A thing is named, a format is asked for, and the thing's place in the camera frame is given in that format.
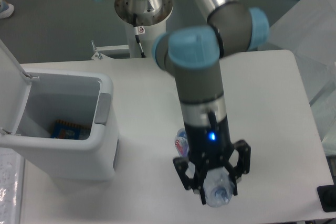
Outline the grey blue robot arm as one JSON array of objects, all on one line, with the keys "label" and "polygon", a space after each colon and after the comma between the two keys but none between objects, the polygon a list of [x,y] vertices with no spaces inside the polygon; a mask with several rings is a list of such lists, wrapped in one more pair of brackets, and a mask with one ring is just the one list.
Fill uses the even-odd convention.
[{"label": "grey blue robot arm", "polygon": [[210,207],[229,203],[250,171],[251,148],[230,139],[220,60],[265,43],[269,22],[239,0],[196,0],[206,25],[156,37],[152,57],[175,79],[184,127],[175,137],[176,172]]}]

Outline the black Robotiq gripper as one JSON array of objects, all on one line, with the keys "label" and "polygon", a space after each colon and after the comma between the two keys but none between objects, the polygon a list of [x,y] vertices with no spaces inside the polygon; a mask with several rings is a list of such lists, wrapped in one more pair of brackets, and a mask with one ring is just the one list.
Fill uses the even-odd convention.
[{"label": "black Robotiq gripper", "polygon": [[[225,167],[229,178],[234,184],[233,195],[238,195],[237,181],[243,174],[250,171],[251,147],[241,139],[232,143],[230,139],[228,118],[224,118],[217,123],[216,129],[208,126],[192,126],[184,124],[189,154],[187,157],[176,157],[173,165],[182,182],[185,190],[198,191],[201,202],[206,204],[204,180],[208,170]],[[233,167],[229,159],[233,151],[238,152],[238,161]],[[191,170],[190,165],[194,165],[192,177],[189,177],[187,170]]]}]

